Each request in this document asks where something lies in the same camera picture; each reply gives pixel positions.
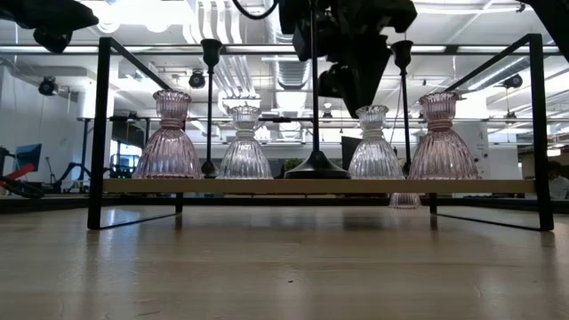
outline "metal rack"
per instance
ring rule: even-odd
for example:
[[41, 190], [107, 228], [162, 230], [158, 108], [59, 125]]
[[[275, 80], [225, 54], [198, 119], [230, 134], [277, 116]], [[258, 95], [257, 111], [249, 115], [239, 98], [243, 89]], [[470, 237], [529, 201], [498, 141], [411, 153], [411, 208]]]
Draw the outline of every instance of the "metal rack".
[[[93, 129], [92, 144], [92, 182], [89, 197], [89, 216], [87, 227], [89, 229], [101, 230], [105, 228], [115, 228], [148, 220], [172, 217], [182, 212], [182, 201], [178, 196], [176, 200], [175, 213], [168, 213], [141, 220], [117, 223], [108, 226], [101, 226], [100, 212], [103, 205], [103, 192], [213, 192], [213, 193], [234, 193], [246, 192], [254, 193], [287, 193], [304, 192], [327, 193], [327, 194], [349, 194], [349, 193], [386, 193], [386, 192], [421, 192], [430, 194], [430, 211], [437, 216], [444, 216], [455, 219], [472, 220], [477, 222], [492, 223], [496, 225], [522, 228], [540, 231], [550, 231], [554, 227], [551, 202], [549, 198], [549, 184], [547, 174], [547, 117], [545, 102], [545, 80], [543, 75], [543, 43], [541, 35], [527, 35], [519, 41], [506, 48], [503, 52], [491, 58], [488, 62], [477, 68], [471, 74], [459, 80], [451, 86], [449, 90], [456, 89], [472, 77], [480, 74], [493, 64], [508, 55], [527, 54], [524, 45], [527, 47], [531, 62], [532, 77], [532, 100], [533, 100], [533, 146], [535, 150], [535, 181], [528, 180], [104, 180], [103, 163], [105, 151], [106, 134], [106, 114], [108, 98], [108, 76], [111, 54], [116, 51], [123, 55], [141, 72], [154, 80], [163, 89], [170, 87], [157, 75], [152, 73], [121, 44], [110, 37], [102, 37], [98, 48], [98, 73], [97, 73], [97, 94], [96, 109]], [[270, 46], [266, 51], [256, 50], [253, 54], [276, 54], [274, 46]], [[247, 50], [225, 50], [221, 54], [248, 54]], [[456, 51], [445, 50], [440, 55], [456, 55]], [[537, 192], [538, 213], [540, 226], [529, 228], [504, 224], [500, 222], [479, 220], [476, 218], [465, 218], [437, 213], [437, 193], [447, 192]]]

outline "white wall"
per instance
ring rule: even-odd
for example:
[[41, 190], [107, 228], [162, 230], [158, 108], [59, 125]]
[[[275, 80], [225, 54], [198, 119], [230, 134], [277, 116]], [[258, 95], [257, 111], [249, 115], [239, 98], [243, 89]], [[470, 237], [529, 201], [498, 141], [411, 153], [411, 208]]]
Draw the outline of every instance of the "white wall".
[[490, 159], [490, 179], [522, 179], [522, 173], [517, 166], [517, 147], [491, 147], [488, 158]]
[[[57, 178], [69, 162], [80, 162], [83, 125], [76, 120], [75, 102], [41, 95], [36, 85], [12, 76], [6, 67], [0, 68], [0, 85], [0, 145], [11, 153], [18, 146], [43, 145], [38, 172], [28, 174], [29, 181], [49, 182], [46, 156]], [[12, 169], [13, 160], [6, 158], [4, 174]]]

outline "light wood surface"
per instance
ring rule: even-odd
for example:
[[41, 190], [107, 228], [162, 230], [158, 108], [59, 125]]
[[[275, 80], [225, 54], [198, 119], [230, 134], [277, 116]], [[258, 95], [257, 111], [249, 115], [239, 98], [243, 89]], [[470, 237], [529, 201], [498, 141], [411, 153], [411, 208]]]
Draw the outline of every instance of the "light wood surface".
[[568, 319], [568, 218], [539, 233], [427, 209], [185, 207], [86, 231], [85, 210], [0, 215], [0, 319]]
[[107, 192], [251, 194], [531, 193], [533, 180], [122, 180], [103, 181]]

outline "black candle holder base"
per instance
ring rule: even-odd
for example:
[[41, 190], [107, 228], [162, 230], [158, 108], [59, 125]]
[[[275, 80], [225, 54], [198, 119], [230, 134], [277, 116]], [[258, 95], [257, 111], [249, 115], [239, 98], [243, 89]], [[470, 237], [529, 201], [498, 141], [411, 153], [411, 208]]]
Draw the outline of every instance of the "black candle holder base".
[[312, 151], [299, 166], [284, 174], [285, 179], [350, 179], [349, 172], [328, 160], [324, 152]]
[[202, 173], [204, 174], [204, 179], [215, 179], [219, 170], [217, 170], [217, 167], [213, 162], [206, 161], [202, 164]]

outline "computer monitor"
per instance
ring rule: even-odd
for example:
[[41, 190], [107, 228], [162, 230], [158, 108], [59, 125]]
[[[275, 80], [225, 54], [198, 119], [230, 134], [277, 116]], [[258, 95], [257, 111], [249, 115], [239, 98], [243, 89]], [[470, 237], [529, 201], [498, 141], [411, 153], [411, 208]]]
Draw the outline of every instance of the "computer monitor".
[[351, 137], [341, 137], [341, 166], [344, 170], [349, 169], [349, 163], [356, 152], [357, 146], [362, 142], [361, 139]]
[[16, 152], [14, 153], [14, 166], [13, 170], [16, 172], [20, 168], [32, 164], [34, 165], [34, 171], [37, 172], [39, 168], [39, 158], [42, 154], [42, 145], [35, 144], [35, 145], [28, 145], [28, 146], [20, 146], [16, 148]]

